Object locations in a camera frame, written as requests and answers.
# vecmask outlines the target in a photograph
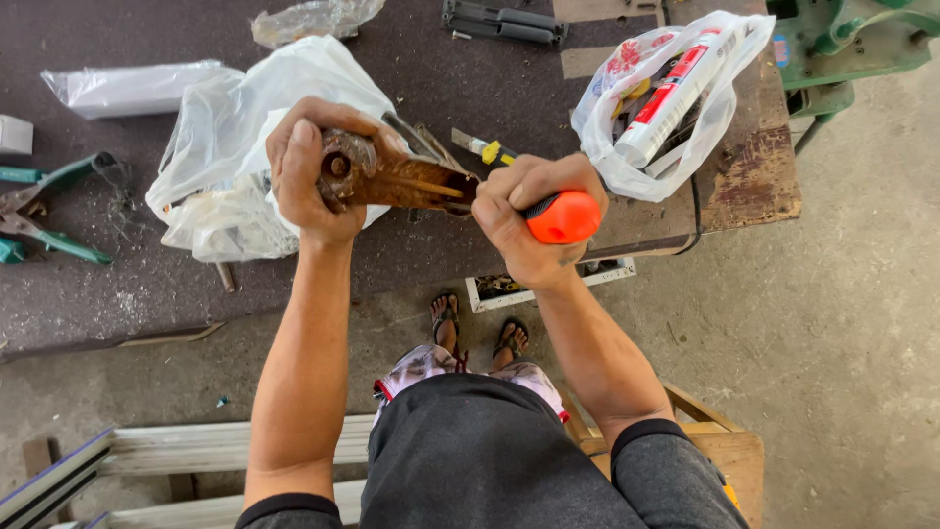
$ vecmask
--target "sandal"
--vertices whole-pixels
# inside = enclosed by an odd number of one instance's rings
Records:
[[[454,332],[457,334],[457,337],[460,338],[460,335],[461,335],[461,320],[457,318],[457,313],[450,306],[449,298],[451,296],[456,297],[457,293],[451,289],[446,289],[444,291],[441,291],[437,296],[434,297],[434,299],[431,300],[431,306],[433,307],[434,301],[437,301],[441,297],[447,297],[447,299],[445,300],[444,311],[438,314],[437,318],[434,319],[434,323],[431,324],[431,337],[434,340],[435,345],[438,345],[437,330],[441,327],[441,324],[443,324],[447,320],[454,322]],[[457,297],[457,308],[459,309],[460,307],[461,307],[461,299]],[[454,342],[454,350],[455,351],[458,350],[456,341]]]
[[[510,316],[506,318],[506,321],[503,322],[503,327],[499,330],[499,335],[496,336],[496,347],[493,348],[493,358],[496,358],[496,354],[503,349],[503,347],[508,347],[512,351],[512,357],[517,359],[523,355],[522,348],[519,347],[519,342],[516,341],[516,331],[514,330],[506,338],[503,338],[503,334],[506,334],[506,327],[509,324],[515,324],[516,329],[522,329],[525,337],[528,338],[528,329],[525,327],[525,324],[517,317]]]

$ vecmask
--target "caulk tube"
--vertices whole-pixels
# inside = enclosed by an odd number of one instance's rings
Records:
[[[718,74],[731,50],[744,39],[738,33],[728,31],[723,37],[721,29],[709,28],[698,34],[617,140],[615,149],[628,164],[644,168],[650,163],[689,107]]]

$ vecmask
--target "orange screwdriver handle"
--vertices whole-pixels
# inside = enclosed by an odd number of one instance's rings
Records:
[[[525,224],[542,243],[578,243],[601,227],[601,206],[583,191],[562,191],[523,211]]]

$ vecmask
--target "pliers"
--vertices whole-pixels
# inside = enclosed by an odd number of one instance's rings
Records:
[[[83,177],[113,166],[115,159],[107,152],[99,152],[84,160],[68,164],[43,176],[35,185],[0,195],[0,233],[26,235],[46,245],[46,249],[59,249],[76,257],[109,265],[111,256],[69,239],[64,233],[44,230],[35,220],[19,213],[46,187],[68,187]],[[0,238],[0,263],[19,263],[24,259],[23,243]]]

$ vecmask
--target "plastic bag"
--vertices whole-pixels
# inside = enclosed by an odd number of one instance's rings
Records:
[[[394,111],[345,46],[311,37],[274,51],[248,72],[189,87],[147,205],[168,225],[161,242],[199,261],[277,258],[297,250],[270,195],[264,142],[305,96],[349,104],[379,119]],[[366,226],[388,210],[369,206]]]
[[[303,37],[355,37],[359,25],[371,20],[384,4],[385,0],[317,0],[273,15],[262,11],[251,24],[251,35],[271,49]]]
[[[619,195],[658,202],[695,172],[728,130],[737,105],[731,80],[767,44],[775,18],[742,17],[715,11],[686,27],[661,27],[623,42],[594,74],[581,102],[572,114],[572,128],[581,138],[581,149],[601,173],[607,187]],[[654,160],[645,170],[627,163],[623,146],[612,139],[611,114],[625,89],[656,73],[674,55],[695,41],[702,31],[719,29],[722,35],[740,33],[728,59],[718,70],[698,115],[692,136],[679,147]]]
[[[219,72],[236,72],[217,60],[138,68],[43,71],[55,97],[86,120],[164,114],[180,110],[182,93]]]

